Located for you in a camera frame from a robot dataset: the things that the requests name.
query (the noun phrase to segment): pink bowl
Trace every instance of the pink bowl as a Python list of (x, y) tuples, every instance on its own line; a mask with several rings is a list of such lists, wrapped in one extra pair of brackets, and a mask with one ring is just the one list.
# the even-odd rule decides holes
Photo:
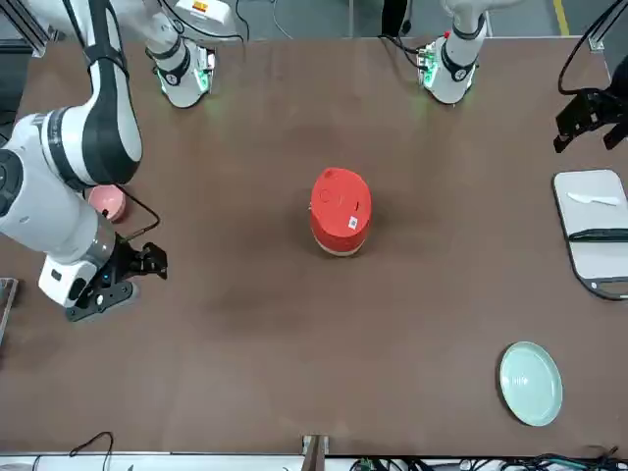
[(113, 184), (94, 187), (87, 202), (99, 213), (107, 210), (107, 219), (112, 223), (122, 217), (127, 207), (127, 197)]

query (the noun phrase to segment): red cup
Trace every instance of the red cup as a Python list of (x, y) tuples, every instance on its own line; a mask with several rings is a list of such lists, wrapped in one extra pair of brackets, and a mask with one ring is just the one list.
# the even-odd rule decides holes
[(350, 170), (325, 169), (310, 197), (310, 227), (318, 244), (333, 255), (353, 255), (370, 224), (371, 192), (366, 182)]

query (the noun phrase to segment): black cable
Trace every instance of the black cable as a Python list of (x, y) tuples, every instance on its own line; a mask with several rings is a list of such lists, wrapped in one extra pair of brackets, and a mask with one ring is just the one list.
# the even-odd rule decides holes
[(399, 49), (402, 49), (406, 52), (410, 52), (410, 53), (418, 53), (420, 47), (416, 47), (416, 48), (412, 48), (412, 47), (407, 47), (405, 44), (403, 44), (403, 41), (401, 41), (401, 37), (397, 36), (390, 36), (388, 34), (380, 34), (377, 36), (380, 39), (387, 39), (388, 41), (390, 41), (392, 44), (394, 44), (396, 47), (398, 47)]
[(72, 24), (72, 28), (75, 31), (75, 35), (77, 36), (78, 43), (80, 44), (80, 47), (84, 51), (85, 41), (83, 41), (82, 36), (80, 35), (79, 23), (77, 22), (77, 17), (75, 15), (74, 9), (72, 8), (72, 4), (70, 3), (70, 0), (63, 0), (63, 6), (66, 9), (66, 13), (68, 14), (68, 17), (70, 18), (70, 23)]
[(612, 26), (615, 24), (615, 22), (619, 19), (619, 17), (621, 17), (621, 15), (624, 13), (624, 11), (626, 10), (626, 8), (628, 8), (628, 2), (626, 2), (626, 4), (623, 6), (623, 8), (621, 10), (619, 10), (619, 13), (615, 16), (615, 18), (612, 19), (612, 21), (608, 24), (608, 26), (606, 27), (606, 29), (604, 30), (604, 32), (600, 35), (600, 38), (603, 38), (606, 36), (606, 34), (608, 33), (608, 30), (612, 28)]
[(35, 471), (37, 469), (37, 465), (39, 464), (39, 460), (41, 459), (41, 455), (39, 454), (35, 460), (32, 462), (32, 467), (30, 468), (30, 471)]
[(398, 464), (396, 464), (394, 461), (392, 461), (391, 459), (388, 460), (389, 462), (389, 469), (391, 469), (391, 465), (394, 466), (394, 469), (396, 469), (396, 471), (403, 471), (401, 469), (401, 466), (399, 466)]
[(396, 48), (398, 48), (403, 53), (403, 55), (405, 56), (405, 59), (412, 65), (412, 67), (421, 71), (426, 70), (425, 67), (419, 66), (416, 63), (416, 61), (412, 60), (412, 57), (410, 56), (410, 54), (418, 54), (419, 49), (421, 49), (421, 47), (416, 47), (416, 48), (408, 47), (405, 44), (403, 44), (403, 41), (401, 40), (400, 37), (392, 37), (392, 36), (388, 36), (387, 34), (380, 34), (377, 37), (380, 39), (387, 39), (388, 41), (390, 41)]
[(593, 459), (576, 459), (553, 453), (541, 454), (533, 458), (525, 459), (511, 458), (505, 460), (499, 469), (500, 471), (504, 471), (510, 467), (523, 467), (526, 471), (548, 471), (548, 468), (553, 464), (561, 464), (567, 467), (571, 464), (572, 468), (581, 471), (616, 471), (619, 469), (619, 465), (621, 465), (622, 469), (628, 466), (628, 462), (612, 457), (616, 451), (617, 447), (614, 446), (612, 449), (605, 451), (598, 458)]
[(368, 465), (368, 469), (371, 469), (371, 460), (369, 458), (358, 458), (351, 465), (349, 471), (362, 471), (362, 465)]
[(185, 26), (183, 26), (183, 23), (181, 23), (179, 20), (174, 18), (172, 19), (172, 24), (173, 24), (173, 28), (178, 34), (183, 34), (183, 32), (185, 31)]
[(239, 18), (241, 22), (244, 23), (246, 27), (246, 40), (250, 40), (251, 38), (251, 28), (248, 25), (248, 21), (244, 19), (244, 17), (239, 13), (239, 0), (235, 0), (235, 15)]
[(111, 432), (101, 432), (98, 435), (96, 435), (95, 437), (89, 439), (84, 444), (79, 445), (76, 448), (73, 448), (73, 450), (70, 451), (70, 458), (74, 458), (84, 448), (87, 448), (88, 446), (92, 445), (94, 442), (97, 442), (102, 437), (108, 437), (109, 438), (109, 448), (107, 449), (107, 454), (105, 454), (105, 460), (102, 462), (102, 471), (106, 471), (107, 470), (107, 460), (111, 457), (111, 452), (114, 449), (114, 434), (112, 434)]
[(122, 193), (124, 193), (128, 198), (130, 198), (132, 201), (134, 201), (135, 203), (137, 203), (139, 206), (141, 206), (142, 208), (144, 208), (144, 210), (146, 210), (146, 212), (150, 213), (154, 218), (155, 218), (155, 222), (153, 224), (150, 224), (148, 226), (146, 226), (143, 229), (140, 229), (138, 231), (135, 231), (134, 233), (132, 233), (131, 235), (124, 237), (124, 240), (129, 242), (131, 240), (133, 240), (134, 238), (137, 238), (139, 236), (142, 236), (144, 234), (146, 234), (148, 231), (152, 231), (153, 229), (155, 229), (157, 226), (159, 226), (159, 223), (161, 223), (161, 218), (159, 217), (159, 215), (153, 211), (150, 207), (148, 207), (147, 205), (145, 205), (144, 203), (142, 203), (139, 199), (137, 199), (135, 196), (133, 196), (132, 194), (130, 194), (123, 186), (116, 184), (116, 188), (118, 190), (120, 190)]
[(484, 468), (487, 464), (489, 464), (491, 461), (489, 459), (484, 460), (484, 462), (481, 462), (481, 459), (477, 459), (475, 461), (473, 461), (471, 463), (471, 469), (469, 471), (480, 471), (482, 468)]
[(565, 62), (564, 66), (562, 66), (562, 70), (560, 71), (560, 74), (558, 74), (558, 92), (560, 92), (561, 95), (576, 95), (578, 93), (581, 92), (592, 92), (592, 93), (600, 93), (603, 94), (611, 99), (617, 100), (619, 102), (621, 102), (621, 100), (619, 100), (616, 96), (614, 96), (612, 93), (605, 91), (605, 90), (600, 90), (599, 88), (595, 88), (595, 87), (585, 87), (585, 88), (578, 88), (578, 89), (565, 89), (562, 86), (562, 81), (564, 79), (565, 76), (565, 72), (567, 72), (567, 69), (569, 68), (569, 65), (571, 64), (571, 61), (573, 61), (573, 58), (576, 56), (576, 53), (578, 52), (578, 50), (580, 49), (580, 47), (582, 46), (582, 44), (587, 40), (587, 38), (591, 35), (592, 31), (594, 29), (596, 29), (597, 27), (599, 27), (604, 21), (606, 21), (606, 19), (610, 16), (610, 14), (615, 10), (615, 8), (617, 8), (617, 6), (619, 6), (619, 4), (621, 2), (623, 2), (624, 0), (615, 0), (612, 5), (610, 5), (610, 7), (608, 7), (599, 17), (597, 20), (595, 20), (590, 26), (589, 28), (585, 31), (585, 33), (580, 37), (580, 39), (578, 39), (578, 42), (576, 43), (576, 45), (573, 48), (573, 51), (571, 51), (571, 54), (569, 54), (569, 57), (567, 57), (567, 61)]
[(202, 29), (199, 29), (196, 26), (191, 25), (190, 23), (186, 22), (183, 18), (181, 18), (179, 16), (179, 14), (177, 12), (175, 12), (173, 7), (168, 5), (168, 2), (166, 0), (164, 0), (162, 2), (162, 4), (166, 6), (166, 8), (170, 11), (170, 13), (172, 13), (175, 16), (175, 18), (182, 23), (182, 25), (186, 25), (187, 27), (189, 27), (190, 29), (193, 29), (194, 31), (198, 32), (199, 34), (203, 34), (203, 35), (208, 36), (208, 37), (215, 37), (217, 39), (235, 39), (235, 38), (237, 38), (240, 41), (242, 41), (242, 43), (244, 42), (244, 38), (242, 37), (241, 34), (221, 35), (221, 34), (212, 34), (210, 32), (203, 31)]

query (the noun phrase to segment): plate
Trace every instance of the plate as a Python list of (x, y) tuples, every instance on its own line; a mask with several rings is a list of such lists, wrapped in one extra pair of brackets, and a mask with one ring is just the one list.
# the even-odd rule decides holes
[(543, 427), (562, 405), (562, 382), (550, 354), (530, 341), (511, 345), (501, 359), (499, 385), (503, 398), (523, 423)]

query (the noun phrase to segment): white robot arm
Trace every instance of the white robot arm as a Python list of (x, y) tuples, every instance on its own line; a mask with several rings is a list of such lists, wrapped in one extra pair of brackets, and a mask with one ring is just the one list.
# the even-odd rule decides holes
[(17, 123), (0, 149), (0, 232), (46, 253), (39, 286), (78, 320), (130, 299), (131, 276), (165, 279), (168, 263), (152, 243), (133, 250), (79, 194), (128, 182), (141, 140), (113, 7), (107, 0), (63, 1), (83, 44), (92, 95), (84, 105)]
[(486, 12), (523, 0), (442, 0), (453, 15), (451, 32), (419, 53), (419, 81), (445, 104), (462, 99), (471, 86), (487, 35)]
[[(87, 31), (85, 3), (73, 1), (80, 31)], [(76, 34), (67, 12), (70, 0), (28, 0), (30, 8), (50, 25)], [(155, 61), (162, 90), (178, 108), (189, 108), (209, 91), (215, 63), (214, 52), (184, 39), (163, 13), (161, 0), (110, 0), (121, 26), (139, 36)]]

